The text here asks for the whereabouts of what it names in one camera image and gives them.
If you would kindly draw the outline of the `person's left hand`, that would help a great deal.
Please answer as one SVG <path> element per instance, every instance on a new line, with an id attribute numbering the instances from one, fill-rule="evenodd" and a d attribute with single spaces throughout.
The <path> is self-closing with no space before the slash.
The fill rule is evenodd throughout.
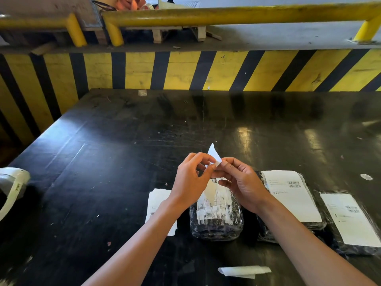
<path id="1" fill-rule="evenodd" d="M 189 153 L 179 165 L 169 199 L 182 212 L 197 202 L 209 181 L 198 177 L 198 164 L 215 162 L 207 153 Z"/>

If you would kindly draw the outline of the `person's right hand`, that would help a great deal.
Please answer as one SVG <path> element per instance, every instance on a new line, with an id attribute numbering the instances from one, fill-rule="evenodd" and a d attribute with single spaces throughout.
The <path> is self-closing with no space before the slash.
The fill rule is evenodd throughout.
<path id="1" fill-rule="evenodd" d="M 264 215 L 273 205 L 274 198 L 253 168 L 234 157 L 222 158 L 213 176 L 220 179 L 236 180 L 236 191 L 232 192 L 238 202 L 248 211 Z"/>

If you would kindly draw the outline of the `white label sticker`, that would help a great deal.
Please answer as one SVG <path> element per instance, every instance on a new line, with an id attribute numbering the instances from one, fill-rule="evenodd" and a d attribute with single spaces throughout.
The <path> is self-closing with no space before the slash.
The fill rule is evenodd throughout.
<path id="1" fill-rule="evenodd" d="M 214 158 L 215 162 L 209 162 L 209 164 L 207 164 L 206 167 L 211 166 L 212 164 L 215 164 L 215 167 L 217 168 L 221 164 L 222 158 L 217 153 L 214 143 L 212 143 L 211 146 L 209 147 L 207 154 L 210 155 L 212 158 Z"/>

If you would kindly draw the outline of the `person's left forearm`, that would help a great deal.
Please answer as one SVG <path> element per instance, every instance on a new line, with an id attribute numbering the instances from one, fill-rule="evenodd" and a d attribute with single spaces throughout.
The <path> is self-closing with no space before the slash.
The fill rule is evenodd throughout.
<path id="1" fill-rule="evenodd" d="M 187 207 L 175 197 L 163 201 L 153 216 L 82 286 L 140 286 L 170 229 Z"/>

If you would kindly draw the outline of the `person's right forearm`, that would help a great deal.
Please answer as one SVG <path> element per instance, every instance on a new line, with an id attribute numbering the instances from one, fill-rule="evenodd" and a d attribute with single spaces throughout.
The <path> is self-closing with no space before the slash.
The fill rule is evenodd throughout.
<path id="1" fill-rule="evenodd" d="M 256 209 L 307 286 L 377 286 L 315 237 L 269 192 Z"/>

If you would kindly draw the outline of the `clear bag with dark contents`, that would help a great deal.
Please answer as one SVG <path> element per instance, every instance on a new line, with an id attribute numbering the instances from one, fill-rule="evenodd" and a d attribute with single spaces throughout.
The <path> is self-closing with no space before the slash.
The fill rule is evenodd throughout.
<path id="1" fill-rule="evenodd" d="M 243 230 L 241 206 L 229 188 L 212 178 L 200 198 L 189 207 L 193 237 L 207 241 L 232 241 Z"/>

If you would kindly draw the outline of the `white label sheet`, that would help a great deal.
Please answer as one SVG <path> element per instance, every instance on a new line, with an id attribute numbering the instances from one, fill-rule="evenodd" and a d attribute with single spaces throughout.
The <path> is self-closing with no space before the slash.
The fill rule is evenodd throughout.
<path id="1" fill-rule="evenodd" d="M 152 230 L 153 236 L 158 238 L 161 235 L 163 240 L 174 236 L 178 229 L 179 213 L 171 204 L 170 193 L 170 190 L 156 188 L 149 192 L 145 217 L 145 225 Z"/>

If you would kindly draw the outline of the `dark bagged parcel white label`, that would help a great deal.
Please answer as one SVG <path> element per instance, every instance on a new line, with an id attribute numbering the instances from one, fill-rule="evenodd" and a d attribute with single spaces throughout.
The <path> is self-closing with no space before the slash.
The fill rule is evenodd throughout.
<path id="1" fill-rule="evenodd" d="M 324 230 L 327 221 L 302 174 L 291 170 L 256 171 L 270 194 L 285 206 L 298 221 L 315 234 Z"/>
<path id="2" fill-rule="evenodd" d="M 342 256 L 381 257 L 381 230 L 350 193 L 319 192 L 317 202 L 327 222 L 320 235 L 331 249 Z"/>

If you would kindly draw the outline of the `curled white paper strip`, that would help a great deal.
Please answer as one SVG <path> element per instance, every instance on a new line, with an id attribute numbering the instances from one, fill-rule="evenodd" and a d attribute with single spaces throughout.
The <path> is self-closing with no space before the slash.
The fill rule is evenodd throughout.
<path id="1" fill-rule="evenodd" d="M 271 269 L 267 266 L 237 266 L 237 267 L 221 267 L 217 269 L 219 273 L 226 277 L 255 279 L 256 275 L 271 273 Z"/>

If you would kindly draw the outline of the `yellow black striped dock edge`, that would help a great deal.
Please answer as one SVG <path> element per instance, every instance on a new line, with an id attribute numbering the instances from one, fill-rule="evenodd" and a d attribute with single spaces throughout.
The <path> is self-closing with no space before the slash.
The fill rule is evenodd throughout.
<path id="1" fill-rule="evenodd" d="M 0 53 L 0 141 L 31 144 L 103 88 L 381 91 L 381 49 Z"/>

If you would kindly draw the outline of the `wooden pallet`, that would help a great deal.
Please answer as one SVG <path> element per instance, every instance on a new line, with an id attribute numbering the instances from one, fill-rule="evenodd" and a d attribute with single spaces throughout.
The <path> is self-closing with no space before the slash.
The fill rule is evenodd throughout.
<path id="1" fill-rule="evenodd" d="M 222 36 L 212 32 L 208 26 L 121 27 L 121 33 L 127 43 L 162 44 L 167 39 L 175 43 L 204 42 L 207 37 L 222 41 Z"/>

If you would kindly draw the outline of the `white barcode scanner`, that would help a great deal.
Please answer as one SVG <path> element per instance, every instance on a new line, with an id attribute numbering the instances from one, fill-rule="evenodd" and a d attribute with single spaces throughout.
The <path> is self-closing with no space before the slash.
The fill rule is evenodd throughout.
<path id="1" fill-rule="evenodd" d="M 30 173 L 24 169 L 14 167 L 0 168 L 0 192 L 7 196 L 4 205 L 0 209 L 0 221 L 6 217 L 15 202 L 24 196 L 30 178 Z"/>

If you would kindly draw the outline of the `long yellow guard rail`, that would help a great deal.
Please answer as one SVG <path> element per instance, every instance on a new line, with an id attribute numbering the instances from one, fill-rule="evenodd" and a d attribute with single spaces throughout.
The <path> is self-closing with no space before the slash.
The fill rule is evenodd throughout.
<path id="1" fill-rule="evenodd" d="M 114 46 L 124 44 L 122 27 L 180 27 L 267 23 L 316 23 L 365 21 L 356 35 L 371 41 L 379 29 L 381 1 L 348 4 L 305 4 L 257 7 L 159 9 L 112 11 L 102 14 Z"/>

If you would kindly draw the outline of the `short yellow guard rail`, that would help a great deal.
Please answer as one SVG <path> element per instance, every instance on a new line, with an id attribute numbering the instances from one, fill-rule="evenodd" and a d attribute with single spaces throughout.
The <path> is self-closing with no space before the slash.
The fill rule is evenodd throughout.
<path id="1" fill-rule="evenodd" d="M 53 30 L 66 29 L 76 47 L 87 46 L 88 43 L 74 13 L 62 16 L 44 17 L 0 17 L 0 30 Z"/>

